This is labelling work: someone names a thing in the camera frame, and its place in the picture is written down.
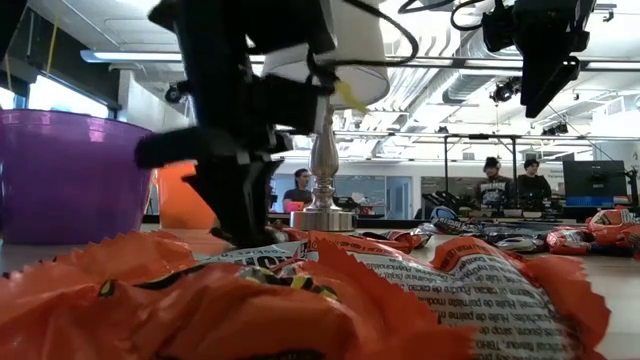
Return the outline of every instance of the black cap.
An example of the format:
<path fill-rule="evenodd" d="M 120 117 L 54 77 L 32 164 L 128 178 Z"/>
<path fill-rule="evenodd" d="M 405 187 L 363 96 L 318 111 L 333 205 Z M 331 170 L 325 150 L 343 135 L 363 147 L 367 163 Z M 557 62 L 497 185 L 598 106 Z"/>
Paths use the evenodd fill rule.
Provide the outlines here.
<path fill-rule="evenodd" d="M 498 159 L 493 156 L 489 156 L 487 160 L 485 160 L 484 162 L 484 168 L 482 169 L 482 171 L 487 171 L 488 168 L 499 168 L 499 167 L 500 167 L 500 161 L 498 161 Z"/>

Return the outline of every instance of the nutrition label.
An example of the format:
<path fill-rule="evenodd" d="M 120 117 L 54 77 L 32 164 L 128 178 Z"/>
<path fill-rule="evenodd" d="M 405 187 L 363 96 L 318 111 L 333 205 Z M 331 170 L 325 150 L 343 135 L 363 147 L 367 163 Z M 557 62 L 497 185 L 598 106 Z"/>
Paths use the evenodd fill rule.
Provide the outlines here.
<path fill-rule="evenodd" d="M 572 359 L 567 329 L 543 290 L 484 246 L 439 249 L 434 267 L 397 257 L 356 254 L 379 275 L 415 293 L 449 325 L 478 327 L 479 360 Z"/>

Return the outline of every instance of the purple bowl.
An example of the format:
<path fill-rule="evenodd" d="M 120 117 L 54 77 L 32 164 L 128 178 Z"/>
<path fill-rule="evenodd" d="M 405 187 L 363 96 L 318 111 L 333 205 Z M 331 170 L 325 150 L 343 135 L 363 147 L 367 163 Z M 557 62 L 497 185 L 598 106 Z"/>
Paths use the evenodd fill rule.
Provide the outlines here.
<path fill-rule="evenodd" d="M 138 230 L 150 171 L 133 158 L 141 127 L 59 111 L 0 111 L 5 243 L 99 242 Z"/>

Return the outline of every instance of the man with black cap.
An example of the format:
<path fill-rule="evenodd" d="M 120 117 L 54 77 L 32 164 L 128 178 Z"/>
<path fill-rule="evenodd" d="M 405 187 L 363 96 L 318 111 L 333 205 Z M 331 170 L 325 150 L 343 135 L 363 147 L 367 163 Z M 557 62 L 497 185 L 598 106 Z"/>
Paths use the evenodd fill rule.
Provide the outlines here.
<path fill-rule="evenodd" d="M 538 175 L 540 162 L 535 159 L 528 159 L 524 162 L 526 173 L 518 176 L 518 193 L 520 197 L 527 198 L 550 198 L 551 187 L 544 176 Z"/>
<path fill-rule="evenodd" d="M 488 157 L 484 163 L 486 179 L 480 180 L 475 187 L 476 200 L 480 205 L 497 206 L 505 204 L 511 197 L 513 182 L 500 175 L 500 162 L 495 157 Z"/>

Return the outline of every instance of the metal frame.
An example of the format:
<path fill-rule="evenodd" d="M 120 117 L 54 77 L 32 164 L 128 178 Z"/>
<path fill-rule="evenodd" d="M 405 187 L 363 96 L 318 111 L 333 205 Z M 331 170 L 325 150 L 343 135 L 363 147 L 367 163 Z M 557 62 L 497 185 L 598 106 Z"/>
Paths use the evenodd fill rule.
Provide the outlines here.
<path fill-rule="evenodd" d="M 453 149 L 453 147 L 455 145 L 457 145 L 462 139 L 469 139 L 469 140 L 490 140 L 490 139 L 496 139 L 498 140 L 499 143 L 501 143 L 504 147 L 507 148 L 507 150 L 509 150 L 511 152 L 511 164 L 513 167 L 513 186 L 515 189 L 515 201 L 516 201 L 516 206 L 518 206 L 518 187 L 516 186 L 516 183 L 518 181 L 518 160 L 516 159 L 516 143 L 517 143 L 517 139 L 521 138 L 522 136 L 518 136 L 518 135 L 493 135 L 493 134 L 478 134 L 478 135 L 462 135 L 462 134 L 447 134 L 444 136 L 444 181 L 445 181 L 445 191 L 449 191 L 449 151 L 451 151 L 451 149 Z M 450 138 L 455 138 L 458 139 L 458 141 L 453 144 L 451 147 L 448 147 L 448 143 L 449 143 L 449 139 Z M 503 139 L 509 139 L 511 140 L 511 148 L 509 148 L 509 146 L 507 146 L 507 144 L 505 144 L 502 140 Z"/>

